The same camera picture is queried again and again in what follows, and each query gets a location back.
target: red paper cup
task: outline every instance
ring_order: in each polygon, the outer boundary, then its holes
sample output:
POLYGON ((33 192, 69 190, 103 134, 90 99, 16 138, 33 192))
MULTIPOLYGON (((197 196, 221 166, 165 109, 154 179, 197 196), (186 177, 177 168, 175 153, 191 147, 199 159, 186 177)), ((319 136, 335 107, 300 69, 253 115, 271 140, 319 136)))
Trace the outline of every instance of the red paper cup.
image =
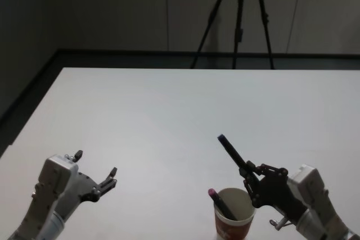
POLYGON ((237 221, 225 218, 214 204, 216 231, 223 240, 243 240, 249 232, 255 208, 246 191, 226 188, 218 192, 237 221))

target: black marker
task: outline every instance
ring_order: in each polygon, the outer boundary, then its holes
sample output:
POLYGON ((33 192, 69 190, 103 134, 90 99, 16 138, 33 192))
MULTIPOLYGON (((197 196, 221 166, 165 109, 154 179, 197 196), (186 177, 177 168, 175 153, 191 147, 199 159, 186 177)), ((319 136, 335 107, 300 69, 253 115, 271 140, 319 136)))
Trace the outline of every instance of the black marker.
POLYGON ((236 217, 233 213, 231 213, 229 207, 224 203, 224 201, 220 198, 219 194, 215 191, 215 189, 211 188, 208 191, 209 196, 213 199, 215 205, 225 218, 237 221, 236 217))

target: robotic hand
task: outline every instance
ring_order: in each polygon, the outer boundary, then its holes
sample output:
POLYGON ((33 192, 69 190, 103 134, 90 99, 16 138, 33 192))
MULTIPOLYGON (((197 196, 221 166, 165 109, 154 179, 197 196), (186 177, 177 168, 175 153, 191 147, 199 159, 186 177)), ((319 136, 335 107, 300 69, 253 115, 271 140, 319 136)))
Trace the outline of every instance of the robotic hand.
POLYGON ((272 206, 283 216, 280 222, 270 220, 277 230, 294 224, 309 240, 360 240, 337 215, 317 169, 303 165, 289 178, 285 168, 245 162, 224 135, 218 139, 245 178, 253 206, 272 206))
POLYGON ((28 212, 8 240, 54 240, 80 203, 97 202, 115 187, 115 167, 100 184, 78 172, 82 154, 80 150, 74 156, 46 159, 28 212))

